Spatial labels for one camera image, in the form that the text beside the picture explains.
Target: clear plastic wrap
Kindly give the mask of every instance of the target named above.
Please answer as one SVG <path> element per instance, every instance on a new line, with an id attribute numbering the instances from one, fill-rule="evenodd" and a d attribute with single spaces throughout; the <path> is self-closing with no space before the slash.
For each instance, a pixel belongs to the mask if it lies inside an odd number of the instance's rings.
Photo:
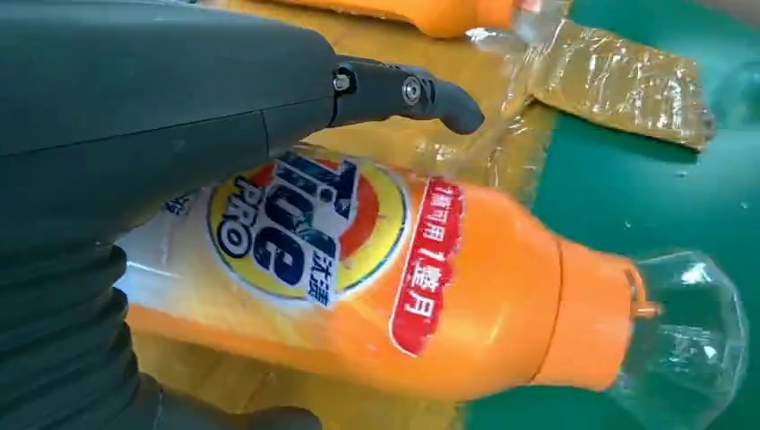
<path id="1" fill-rule="evenodd" d="M 700 151 L 715 123 L 694 61 L 566 20 L 567 5 L 523 12 L 510 32 L 469 32 L 481 49 L 504 56 L 509 83 L 501 115 L 519 115 L 537 99 L 599 125 Z"/>

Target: tide pro logo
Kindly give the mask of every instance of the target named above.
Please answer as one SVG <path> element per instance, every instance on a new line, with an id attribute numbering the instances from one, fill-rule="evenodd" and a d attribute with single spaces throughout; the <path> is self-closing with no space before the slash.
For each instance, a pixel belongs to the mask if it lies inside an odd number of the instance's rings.
<path id="1" fill-rule="evenodd" d="M 217 188 L 209 230 L 247 286 L 330 308 L 382 269 L 407 206 L 392 176 L 371 163 L 288 153 Z"/>

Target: screw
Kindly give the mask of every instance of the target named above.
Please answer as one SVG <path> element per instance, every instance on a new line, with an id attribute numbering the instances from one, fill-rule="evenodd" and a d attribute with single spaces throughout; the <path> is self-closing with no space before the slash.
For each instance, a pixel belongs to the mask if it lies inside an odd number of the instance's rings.
<path id="1" fill-rule="evenodd" d="M 422 84 L 419 83 L 419 79 L 414 76 L 406 78 L 402 85 L 402 96 L 407 105 L 416 105 L 422 96 Z"/>
<path id="2" fill-rule="evenodd" d="M 333 201 L 333 190 L 329 188 L 323 188 L 319 191 L 319 200 L 329 203 Z"/>
<path id="3" fill-rule="evenodd" d="M 351 87 L 351 78 L 346 74 L 336 74 L 334 78 L 332 78 L 332 87 L 335 88 L 336 91 L 343 92 Z"/>

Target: detergent bottle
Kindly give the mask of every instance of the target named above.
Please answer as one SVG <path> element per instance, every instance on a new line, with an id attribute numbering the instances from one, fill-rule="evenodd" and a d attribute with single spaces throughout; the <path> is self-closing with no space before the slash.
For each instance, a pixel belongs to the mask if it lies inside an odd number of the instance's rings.
<path id="1" fill-rule="evenodd" d="M 409 22 L 428 36 L 454 38 L 476 27 L 508 28 L 514 0 L 280 0 Z"/>
<path id="2" fill-rule="evenodd" d="M 603 254 L 499 191 L 321 150 L 177 197 L 119 244 L 136 330 L 411 396 L 566 385 L 695 429 L 747 365 L 737 290 L 703 255 Z"/>

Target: green surface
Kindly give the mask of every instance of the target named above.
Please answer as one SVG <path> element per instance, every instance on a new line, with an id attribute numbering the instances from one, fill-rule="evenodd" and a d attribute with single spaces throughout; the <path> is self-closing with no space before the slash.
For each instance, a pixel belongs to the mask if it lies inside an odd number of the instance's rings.
<path id="1" fill-rule="evenodd" d="M 760 321 L 760 33 L 685 0 L 577 0 L 584 25 L 697 60 L 720 131 L 696 157 L 675 145 L 560 118 L 534 212 L 557 232 L 636 256 L 705 251 L 738 285 L 750 325 Z M 750 360 L 758 357 L 751 343 Z M 710 427 L 758 428 L 760 371 Z M 473 429 L 637 429 L 607 396 L 522 388 L 476 402 Z"/>

